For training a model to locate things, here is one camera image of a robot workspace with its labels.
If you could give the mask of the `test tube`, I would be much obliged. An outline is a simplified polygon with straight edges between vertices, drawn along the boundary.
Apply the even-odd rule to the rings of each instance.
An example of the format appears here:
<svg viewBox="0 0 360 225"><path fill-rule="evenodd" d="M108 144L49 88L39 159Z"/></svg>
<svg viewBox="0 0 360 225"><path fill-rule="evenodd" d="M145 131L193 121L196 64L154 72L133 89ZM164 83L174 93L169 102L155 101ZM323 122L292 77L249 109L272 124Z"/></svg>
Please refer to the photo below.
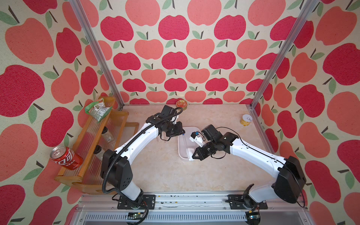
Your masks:
<svg viewBox="0 0 360 225"><path fill-rule="evenodd" d="M186 154L188 154L188 146L187 146L187 142L186 142L186 135L183 134L182 137L183 137L183 143L184 143L184 149L185 149L184 151L185 151Z"/></svg>

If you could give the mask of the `white rectangular tray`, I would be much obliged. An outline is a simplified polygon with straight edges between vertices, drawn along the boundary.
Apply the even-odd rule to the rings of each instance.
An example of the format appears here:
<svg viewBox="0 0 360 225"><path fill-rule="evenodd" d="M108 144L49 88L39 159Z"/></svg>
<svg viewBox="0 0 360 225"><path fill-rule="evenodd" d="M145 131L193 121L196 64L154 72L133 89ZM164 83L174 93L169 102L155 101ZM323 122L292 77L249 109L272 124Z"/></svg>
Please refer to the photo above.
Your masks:
<svg viewBox="0 0 360 225"><path fill-rule="evenodd" d="M196 148L204 145L204 138L197 127L184 127L185 133L178 136L178 154L182 160L194 161Z"/></svg>

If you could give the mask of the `white wipe cloth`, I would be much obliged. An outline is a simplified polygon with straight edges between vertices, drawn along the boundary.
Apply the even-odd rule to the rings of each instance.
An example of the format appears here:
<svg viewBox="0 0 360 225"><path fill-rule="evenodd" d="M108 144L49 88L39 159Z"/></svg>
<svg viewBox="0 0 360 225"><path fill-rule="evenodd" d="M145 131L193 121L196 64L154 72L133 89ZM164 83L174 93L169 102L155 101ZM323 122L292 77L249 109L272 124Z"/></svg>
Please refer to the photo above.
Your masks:
<svg viewBox="0 0 360 225"><path fill-rule="evenodd" d="M188 160L189 160L189 161L194 161L194 159L192 158L192 155L191 155L191 154L188 156Z"/></svg>

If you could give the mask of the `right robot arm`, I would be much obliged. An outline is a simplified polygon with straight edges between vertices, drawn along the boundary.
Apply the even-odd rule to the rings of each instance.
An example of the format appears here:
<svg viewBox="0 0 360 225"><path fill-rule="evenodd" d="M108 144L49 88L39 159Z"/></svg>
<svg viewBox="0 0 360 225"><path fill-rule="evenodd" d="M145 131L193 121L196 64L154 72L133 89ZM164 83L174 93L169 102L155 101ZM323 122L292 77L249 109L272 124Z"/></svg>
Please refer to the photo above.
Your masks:
<svg viewBox="0 0 360 225"><path fill-rule="evenodd" d="M190 141L198 145L192 156L193 159L202 161L216 152L226 152L254 164L274 178L273 183L257 188L253 185L247 187L241 200L247 209L254 208L263 201L277 198L287 203L297 203L302 195L306 178L299 160L295 157L284 158L270 154L230 132L222 135L217 131L213 136L203 132L193 132Z"/></svg>

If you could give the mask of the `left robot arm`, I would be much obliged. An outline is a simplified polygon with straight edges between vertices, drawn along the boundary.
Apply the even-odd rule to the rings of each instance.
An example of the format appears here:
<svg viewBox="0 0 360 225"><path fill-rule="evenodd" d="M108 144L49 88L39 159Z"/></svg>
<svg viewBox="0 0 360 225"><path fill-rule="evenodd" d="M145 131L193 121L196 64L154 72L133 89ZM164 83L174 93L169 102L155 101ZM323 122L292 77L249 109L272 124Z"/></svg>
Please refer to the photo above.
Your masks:
<svg viewBox="0 0 360 225"><path fill-rule="evenodd" d="M131 165L138 154L162 134L166 135L165 141L169 141L185 133L182 123L177 121L182 112L181 107L165 105L161 112L148 117L142 128L122 146L104 153L100 172L104 194L116 192L133 202L143 201L143 190L133 182Z"/></svg>

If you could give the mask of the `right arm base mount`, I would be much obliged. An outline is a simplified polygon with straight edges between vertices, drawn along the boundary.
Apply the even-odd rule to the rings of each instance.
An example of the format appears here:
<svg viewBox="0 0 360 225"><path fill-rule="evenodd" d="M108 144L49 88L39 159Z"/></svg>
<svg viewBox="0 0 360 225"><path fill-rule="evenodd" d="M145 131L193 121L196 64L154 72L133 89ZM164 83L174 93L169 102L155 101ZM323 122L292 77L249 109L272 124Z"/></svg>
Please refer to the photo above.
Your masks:
<svg viewBox="0 0 360 225"><path fill-rule="evenodd" d="M266 202L255 202L248 195L228 195L228 199L225 200L226 203L230 205L232 210L267 210L268 205Z"/></svg>

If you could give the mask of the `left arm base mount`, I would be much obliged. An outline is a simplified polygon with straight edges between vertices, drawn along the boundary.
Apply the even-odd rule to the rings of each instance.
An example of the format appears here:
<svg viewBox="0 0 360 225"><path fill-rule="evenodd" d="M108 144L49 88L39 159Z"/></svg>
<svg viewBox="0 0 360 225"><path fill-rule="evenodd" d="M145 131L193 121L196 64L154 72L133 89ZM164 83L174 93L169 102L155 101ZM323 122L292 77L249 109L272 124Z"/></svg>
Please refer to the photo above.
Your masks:
<svg viewBox="0 0 360 225"><path fill-rule="evenodd" d="M149 210L155 208L156 195L142 195L139 199L130 200L125 196L121 196L118 200L118 210L144 210L147 207Z"/></svg>

